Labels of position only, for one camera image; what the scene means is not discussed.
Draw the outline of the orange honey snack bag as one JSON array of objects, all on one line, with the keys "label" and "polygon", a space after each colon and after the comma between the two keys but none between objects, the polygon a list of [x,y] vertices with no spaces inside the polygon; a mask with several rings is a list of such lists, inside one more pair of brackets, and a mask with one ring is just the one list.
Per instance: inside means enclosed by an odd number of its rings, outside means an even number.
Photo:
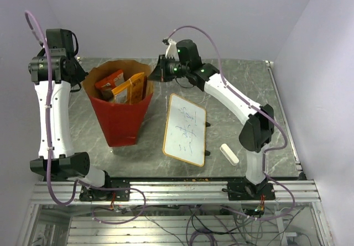
[{"label": "orange honey snack bag", "polygon": [[145,73],[134,74],[112,90],[113,103],[136,104],[143,98]]}]

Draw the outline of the orange white Fox's candy bag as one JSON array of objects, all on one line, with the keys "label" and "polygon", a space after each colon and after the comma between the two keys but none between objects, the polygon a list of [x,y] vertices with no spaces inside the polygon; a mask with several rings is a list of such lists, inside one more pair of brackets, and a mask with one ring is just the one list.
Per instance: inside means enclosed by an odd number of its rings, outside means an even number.
[{"label": "orange white Fox's candy bag", "polygon": [[113,98],[112,90],[118,87],[119,85],[123,84],[124,82],[125,80],[123,71],[117,70],[109,76],[96,82],[95,87],[100,91],[103,99],[105,101],[109,101]]}]

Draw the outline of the red brown paper bag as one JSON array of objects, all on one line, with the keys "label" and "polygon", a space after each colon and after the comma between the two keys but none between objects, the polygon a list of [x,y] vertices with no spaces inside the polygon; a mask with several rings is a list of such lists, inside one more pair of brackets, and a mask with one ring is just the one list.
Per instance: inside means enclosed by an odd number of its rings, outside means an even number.
[{"label": "red brown paper bag", "polygon": [[115,104],[103,100],[95,83],[117,70],[123,71],[125,80],[140,72],[147,76],[151,72],[150,66],[147,64],[135,60],[115,60],[94,67],[83,80],[82,86],[91,101],[106,142],[110,147],[137,143],[140,127],[154,92],[153,83],[146,81],[145,97],[136,104]]}]

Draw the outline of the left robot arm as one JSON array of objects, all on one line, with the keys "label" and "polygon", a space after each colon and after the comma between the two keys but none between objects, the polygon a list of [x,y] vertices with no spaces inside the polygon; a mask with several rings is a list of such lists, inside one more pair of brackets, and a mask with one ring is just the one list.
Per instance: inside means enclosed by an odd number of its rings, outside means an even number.
[{"label": "left robot arm", "polygon": [[[30,162],[33,173],[51,179],[80,180],[94,186],[100,200],[112,196],[108,173],[90,163],[87,152],[76,152],[70,136],[69,97],[84,90],[109,146],[133,145],[153,95],[147,80],[150,67],[134,60],[109,61],[89,72],[79,64],[76,35],[66,29],[48,29],[41,52],[28,68],[40,109],[40,147],[38,157]],[[125,80],[143,74],[143,91],[133,103],[110,103],[96,88],[97,82],[122,70]]]}]

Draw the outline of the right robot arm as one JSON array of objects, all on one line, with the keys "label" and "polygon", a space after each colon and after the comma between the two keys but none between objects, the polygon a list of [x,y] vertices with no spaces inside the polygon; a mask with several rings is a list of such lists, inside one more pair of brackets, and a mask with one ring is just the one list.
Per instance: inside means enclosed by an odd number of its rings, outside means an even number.
[{"label": "right robot arm", "polygon": [[244,177],[244,193],[254,200],[267,184],[264,173],[263,152],[267,149],[274,133],[273,108],[261,106],[242,93],[222,77],[221,70],[210,63],[202,62],[196,44],[190,40],[175,42],[164,39],[166,52],[158,58],[155,72],[160,82],[186,78],[190,84],[217,99],[230,110],[243,125],[238,140],[246,150],[247,170]]}]

